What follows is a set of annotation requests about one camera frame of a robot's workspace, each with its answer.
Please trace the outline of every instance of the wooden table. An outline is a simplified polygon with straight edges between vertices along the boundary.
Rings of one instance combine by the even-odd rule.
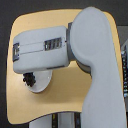
[[[7,60],[7,116],[11,124],[22,124],[35,118],[55,112],[81,112],[84,98],[90,88],[91,77],[79,69],[76,62],[68,68],[53,71],[48,87],[39,94],[30,92],[23,83],[23,75],[13,72],[13,38],[20,32],[65,25],[72,22],[81,10],[53,10],[20,16],[15,20],[10,35]],[[122,61],[115,22],[109,19],[115,45],[118,68],[122,80]]]

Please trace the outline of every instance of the tan surface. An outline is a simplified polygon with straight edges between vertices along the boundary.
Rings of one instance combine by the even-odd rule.
[[[12,124],[29,122],[40,116],[82,110],[84,98],[91,84],[90,75],[82,72],[75,62],[68,68],[53,71],[52,80],[45,91],[34,94],[22,82],[22,75],[13,72],[13,38],[22,31],[65,25],[74,20],[80,10],[45,11],[20,16],[12,26],[7,61],[7,116]],[[120,46],[113,18],[110,21],[116,56],[122,81]]]

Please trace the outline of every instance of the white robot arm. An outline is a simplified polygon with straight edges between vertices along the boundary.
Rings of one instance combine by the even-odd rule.
[[[76,60],[82,70],[91,68],[92,76],[83,103],[82,128],[127,128],[113,37],[105,14],[93,7],[84,9],[67,35],[66,28],[59,26],[16,36],[14,71],[24,74],[55,69]]]

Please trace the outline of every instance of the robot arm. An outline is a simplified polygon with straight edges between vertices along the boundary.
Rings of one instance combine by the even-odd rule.
[[[84,9],[73,21],[69,37],[70,52],[63,26],[21,33],[14,39],[14,71],[23,74],[66,67],[68,53],[73,53],[80,68],[91,67],[92,85],[83,103],[82,128],[126,128],[123,93],[106,16],[96,8]]]
[[[44,71],[69,65],[66,28],[26,31],[14,38],[13,70],[16,73]]]

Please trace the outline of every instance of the dark background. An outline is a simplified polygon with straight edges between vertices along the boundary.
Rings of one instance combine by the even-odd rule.
[[[6,108],[6,64],[11,27],[23,14],[53,9],[84,9],[95,6],[111,13],[118,25],[120,43],[128,38],[128,0],[0,0],[0,128],[28,128],[11,125]]]

